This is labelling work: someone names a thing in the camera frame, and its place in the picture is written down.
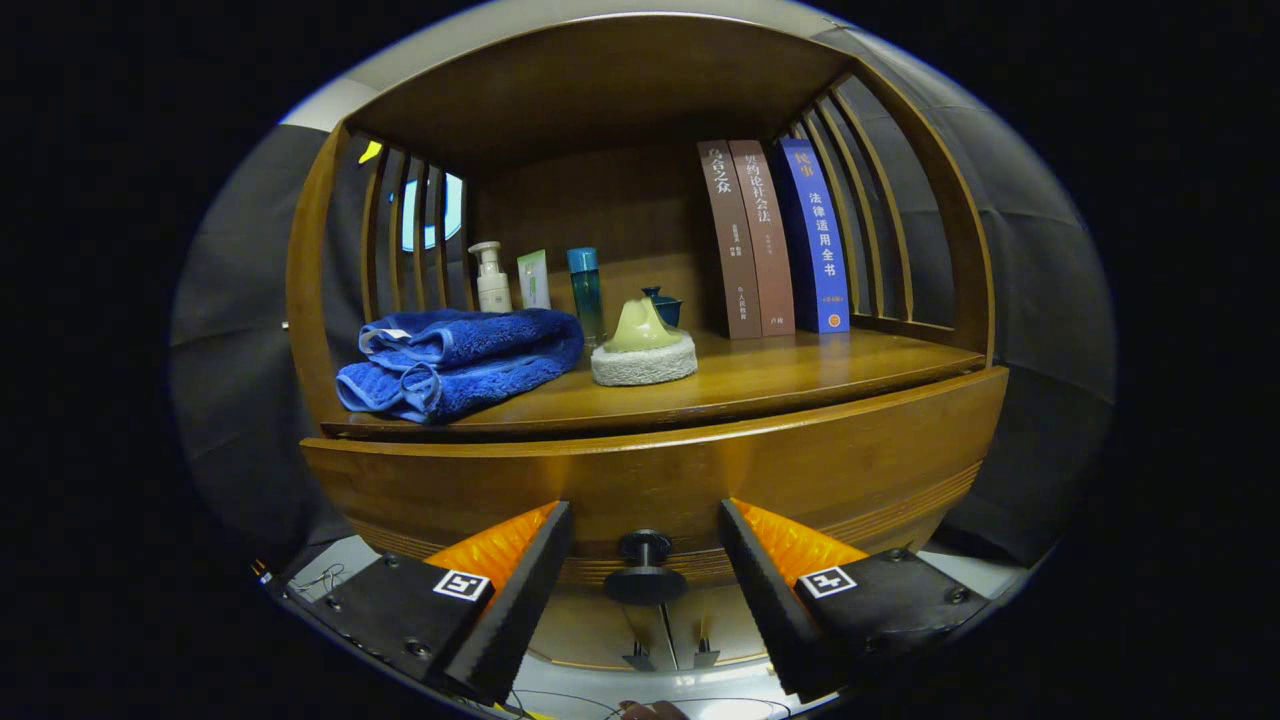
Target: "blue book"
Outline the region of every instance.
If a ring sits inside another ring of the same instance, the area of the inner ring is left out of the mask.
[[[791,260],[796,327],[849,332],[849,278],[831,191],[808,140],[783,137],[771,154]]]

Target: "book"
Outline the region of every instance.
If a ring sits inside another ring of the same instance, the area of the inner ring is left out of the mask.
[[[796,327],[815,333],[849,332],[844,245],[813,145],[783,137],[769,163],[791,258]]]
[[[716,220],[728,337],[760,337],[760,293],[755,279],[751,231],[746,225],[746,205],[742,202],[728,142],[699,142],[698,155],[701,158],[703,178],[707,181],[712,217]]]
[[[751,231],[755,281],[760,292],[760,332],[765,337],[795,334],[795,299],[791,296],[791,263],[786,231],[778,214],[778,193],[764,149],[754,140],[728,141],[737,169],[746,227]]]

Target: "sponge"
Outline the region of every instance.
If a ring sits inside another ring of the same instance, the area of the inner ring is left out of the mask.
[[[602,386],[648,386],[678,380],[698,370],[694,338],[685,331],[672,345],[627,352],[609,352],[604,346],[591,352],[591,377]]]

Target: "folded towel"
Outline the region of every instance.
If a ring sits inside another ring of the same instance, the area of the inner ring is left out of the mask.
[[[518,313],[396,313],[361,328],[367,363],[338,372],[347,410],[449,423],[558,378],[582,354],[577,318]]]

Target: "white pump bottle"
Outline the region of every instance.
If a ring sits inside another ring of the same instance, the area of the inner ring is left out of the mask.
[[[480,274],[476,275],[476,292],[480,295],[480,310],[484,313],[511,313],[511,284],[507,273],[498,265],[500,242],[477,242],[467,249],[480,259]]]

